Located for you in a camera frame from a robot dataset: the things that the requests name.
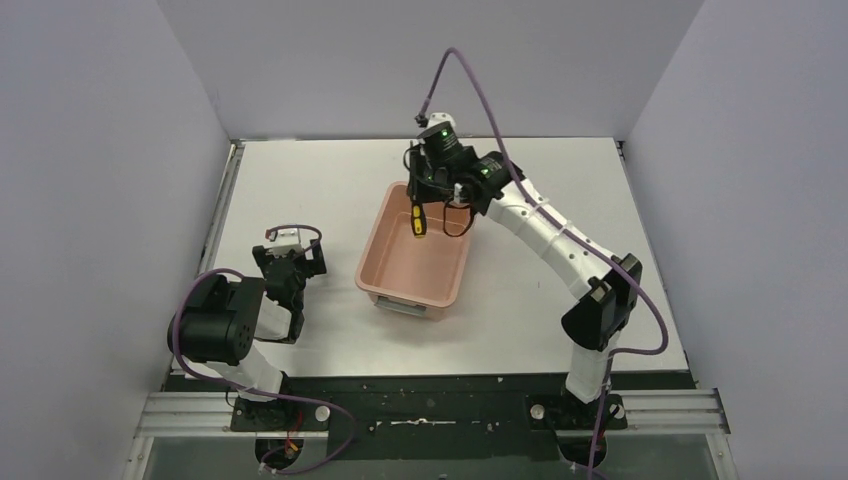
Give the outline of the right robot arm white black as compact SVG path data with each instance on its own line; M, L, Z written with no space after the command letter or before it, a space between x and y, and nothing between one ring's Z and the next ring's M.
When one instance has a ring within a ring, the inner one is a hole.
M574 347L566 391L588 404L605 389L607 359L633 308L637 258L598 253L565 217L549 207L523 171L503 153L478 155L461 144L447 120L430 122L404 155L414 236L428 230L424 208L440 204L486 217L520 239L563 281L576 304L561 318Z

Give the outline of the yellow black screwdriver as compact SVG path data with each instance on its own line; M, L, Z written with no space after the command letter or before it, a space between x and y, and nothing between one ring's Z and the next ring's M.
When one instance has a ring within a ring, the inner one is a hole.
M421 204L411 205L411 227L416 238L423 238L427 234L427 219Z

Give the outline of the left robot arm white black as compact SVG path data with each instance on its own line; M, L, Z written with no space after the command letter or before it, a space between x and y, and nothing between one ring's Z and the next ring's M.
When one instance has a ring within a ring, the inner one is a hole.
M257 340L294 344L304 322L307 281L327 273L321 241L258 245L258 277L214 269L199 277L169 324L169 350L185 366L204 365L215 381L250 402L289 400L287 375L254 345Z

